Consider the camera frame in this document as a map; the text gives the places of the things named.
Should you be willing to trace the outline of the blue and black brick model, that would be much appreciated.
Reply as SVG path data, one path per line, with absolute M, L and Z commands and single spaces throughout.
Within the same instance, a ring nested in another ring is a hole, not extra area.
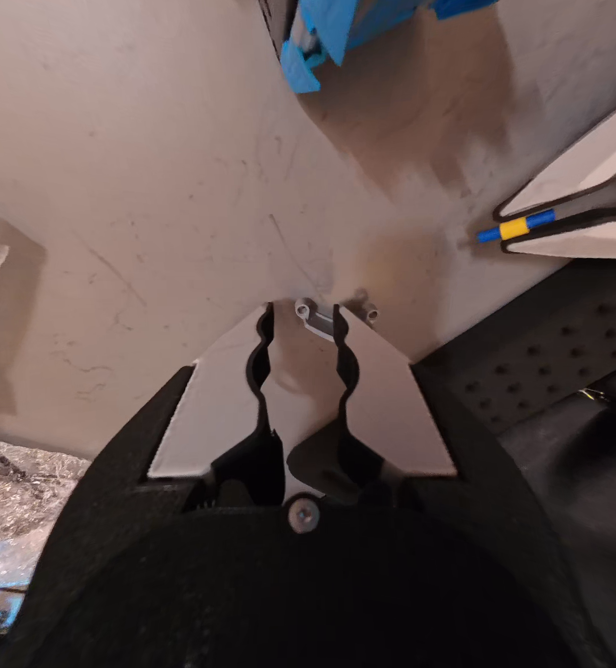
M 320 90 L 315 70 L 340 66 L 347 51 L 378 38 L 428 7 L 439 20 L 495 1 L 259 1 L 282 74 L 295 95 Z

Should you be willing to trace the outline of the grey curved panel piece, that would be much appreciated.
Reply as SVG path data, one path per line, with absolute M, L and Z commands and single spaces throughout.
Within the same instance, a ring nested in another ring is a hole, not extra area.
M 379 319 L 379 309 L 363 298 L 350 299 L 341 305 L 371 328 Z M 299 298 L 295 301 L 294 308 L 305 329 L 328 342 L 335 342 L 333 316 L 320 312 L 314 300 L 309 297 Z

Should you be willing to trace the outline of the clear plastic bag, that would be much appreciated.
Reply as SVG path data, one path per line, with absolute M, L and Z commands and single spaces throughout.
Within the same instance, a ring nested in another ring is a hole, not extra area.
M 68 400 L 27 334 L 45 251 L 0 228 L 0 636 L 16 620 L 59 513 L 87 467 Z

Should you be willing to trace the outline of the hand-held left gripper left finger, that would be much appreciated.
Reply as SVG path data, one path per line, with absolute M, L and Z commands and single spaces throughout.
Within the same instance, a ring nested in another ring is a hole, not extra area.
M 191 376 L 147 471 L 148 480 L 195 480 L 196 504 L 242 484 L 254 505 L 280 505 L 286 474 L 262 386 L 270 373 L 274 307 L 263 303 L 218 338 Z

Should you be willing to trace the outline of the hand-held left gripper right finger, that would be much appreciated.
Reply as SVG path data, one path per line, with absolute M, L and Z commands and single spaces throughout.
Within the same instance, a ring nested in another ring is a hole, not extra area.
M 410 359 L 344 306 L 335 305 L 332 316 L 345 390 L 335 421 L 287 454 L 287 495 L 302 486 L 352 500 L 369 480 L 395 490 L 408 479 L 456 479 Z

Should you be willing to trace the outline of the blue pin with yellow bush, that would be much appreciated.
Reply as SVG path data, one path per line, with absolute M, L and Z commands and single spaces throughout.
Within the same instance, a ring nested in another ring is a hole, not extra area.
M 509 240 L 528 234 L 530 230 L 554 222 L 555 211 L 553 208 L 523 216 L 512 221 L 502 222 L 496 227 L 477 233 L 479 243 L 488 243 L 498 240 Z

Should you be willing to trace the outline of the grey desk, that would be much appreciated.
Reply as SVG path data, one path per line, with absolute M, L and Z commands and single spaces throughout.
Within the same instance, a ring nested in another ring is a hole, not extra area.
M 295 96 L 256 1 L 0 1 L 0 439 L 93 458 L 265 301 L 271 424 L 336 412 L 293 302 L 422 359 L 560 261 L 475 247 L 616 108 L 616 1 L 412 20 Z

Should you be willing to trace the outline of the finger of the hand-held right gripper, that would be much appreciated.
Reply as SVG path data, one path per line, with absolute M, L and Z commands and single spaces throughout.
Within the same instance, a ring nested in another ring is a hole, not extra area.
M 616 260 L 616 209 L 598 208 L 548 222 L 503 240 L 501 247 L 509 254 Z
M 519 218 L 587 194 L 616 177 L 616 109 L 546 164 L 493 218 Z

